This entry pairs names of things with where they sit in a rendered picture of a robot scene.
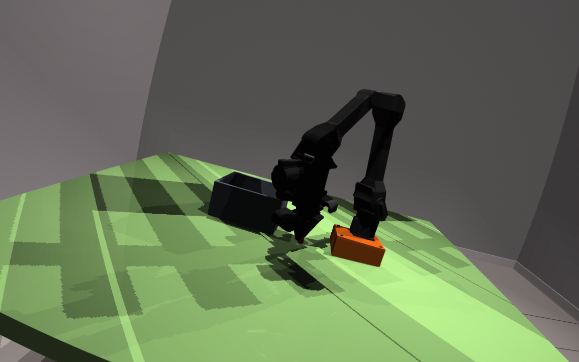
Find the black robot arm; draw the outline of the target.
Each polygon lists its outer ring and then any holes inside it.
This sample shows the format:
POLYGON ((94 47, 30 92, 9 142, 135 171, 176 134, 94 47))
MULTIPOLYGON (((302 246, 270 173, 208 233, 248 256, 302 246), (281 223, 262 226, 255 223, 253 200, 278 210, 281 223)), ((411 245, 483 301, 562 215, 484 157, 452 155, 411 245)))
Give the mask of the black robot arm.
POLYGON ((304 133, 292 153, 292 159, 279 159, 271 180, 276 198, 297 206, 299 192, 306 187, 325 188, 330 169, 336 168, 331 156, 341 146, 342 137, 372 109, 376 126, 365 178, 355 184, 353 216, 349 230, 353 236, 375 241, 379 221, 388 217, 383 177, 388 163, 393 130, 404 114, 405 101, 400 94, 362 89, 328 121, 304 133), (313 157, 307 156, 305 153, 313 157))

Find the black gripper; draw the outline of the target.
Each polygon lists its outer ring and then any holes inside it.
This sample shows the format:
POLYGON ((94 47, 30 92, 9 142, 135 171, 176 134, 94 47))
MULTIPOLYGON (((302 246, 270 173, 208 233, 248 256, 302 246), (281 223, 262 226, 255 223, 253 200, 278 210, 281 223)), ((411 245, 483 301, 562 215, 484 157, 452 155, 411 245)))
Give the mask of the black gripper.
POLYGON ((335 199, 328 196, 328 192, 323 190, 315 191, 303 187, 296 189, 299 192, 296 209, 287 207, 272 212, 271 221, 279 225, 283 230, 291 232, 294 230, 296 240, 304 238, 309 232, 322 220, 324 216, 320 215, 325 206, 328 207, 328 213, 336 211, 338 204, 335 199))

